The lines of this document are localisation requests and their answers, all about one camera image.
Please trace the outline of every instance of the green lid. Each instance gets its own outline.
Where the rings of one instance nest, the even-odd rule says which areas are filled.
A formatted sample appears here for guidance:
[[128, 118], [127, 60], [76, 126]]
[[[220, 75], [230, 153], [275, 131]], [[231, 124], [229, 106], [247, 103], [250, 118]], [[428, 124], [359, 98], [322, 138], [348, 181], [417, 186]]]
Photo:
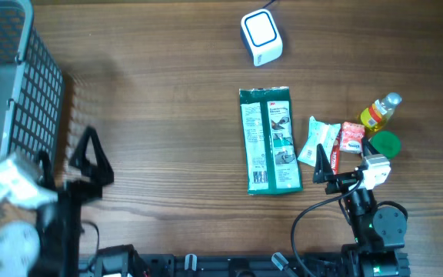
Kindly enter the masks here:
[[398, 136], [388, 131], [378, 132], [370, 138], [370, 143], [387, 159], [394, 158], [401, 150], [401, 141]]

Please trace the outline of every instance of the pink box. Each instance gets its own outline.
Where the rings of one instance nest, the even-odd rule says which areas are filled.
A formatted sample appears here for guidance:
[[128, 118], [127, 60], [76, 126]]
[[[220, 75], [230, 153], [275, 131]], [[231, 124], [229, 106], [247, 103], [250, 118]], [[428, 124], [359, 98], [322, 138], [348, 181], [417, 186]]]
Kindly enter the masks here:
[[361, 138], [365, 136], [365, 126], [350, 122], [341, 127], [341, 143], [339, 150], [348, 153], [361, 153]]

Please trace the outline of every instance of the bottle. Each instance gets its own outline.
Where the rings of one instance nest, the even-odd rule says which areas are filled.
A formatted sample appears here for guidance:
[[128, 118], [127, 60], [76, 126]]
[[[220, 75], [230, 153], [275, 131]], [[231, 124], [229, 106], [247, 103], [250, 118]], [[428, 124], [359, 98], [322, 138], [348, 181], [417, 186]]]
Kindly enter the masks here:
[[360, 121], [368, 130], [376, 132], [389, 121], [399, 103], [401, 96], [391, 92], [384, 99], [375, 100], [370, 107], [361, 112]]

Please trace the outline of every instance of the plastic basket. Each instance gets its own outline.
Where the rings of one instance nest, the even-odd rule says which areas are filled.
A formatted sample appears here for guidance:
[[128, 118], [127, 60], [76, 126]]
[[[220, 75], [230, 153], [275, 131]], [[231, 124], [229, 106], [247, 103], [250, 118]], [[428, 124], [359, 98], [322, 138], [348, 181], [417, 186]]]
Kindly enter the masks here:
[[0, 1], [0, 158], [45, 150], [54, 161], [64, 83], [33, 28], [29, 0]]

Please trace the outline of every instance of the white box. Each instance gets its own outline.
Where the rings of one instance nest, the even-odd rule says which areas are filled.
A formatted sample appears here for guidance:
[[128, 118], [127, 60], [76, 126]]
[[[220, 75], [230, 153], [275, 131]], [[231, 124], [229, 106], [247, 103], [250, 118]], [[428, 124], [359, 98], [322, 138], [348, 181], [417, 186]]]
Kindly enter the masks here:
[[281, 55], [283, 42], [267, 9], [251, 12], [242, 18], [240, 24], [242, 40], [255, 66], [264, 65]]

